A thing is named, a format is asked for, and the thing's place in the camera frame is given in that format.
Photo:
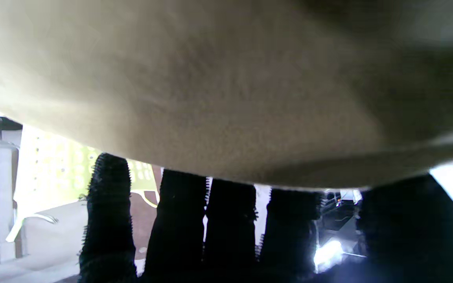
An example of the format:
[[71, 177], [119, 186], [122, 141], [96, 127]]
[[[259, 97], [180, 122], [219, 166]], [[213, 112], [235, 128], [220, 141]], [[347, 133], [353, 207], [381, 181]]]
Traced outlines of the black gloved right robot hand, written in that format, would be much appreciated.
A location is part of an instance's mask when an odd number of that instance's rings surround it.
[[430, 174], [362, 193], [366, 258], [317, 273], [320, 192], [273, 189], [255, 253], [254, 185], [165, 169], [144, 272], [136, 274], [125, 159], [96, 159], [80, 283], [453, 283], [453, 201]]

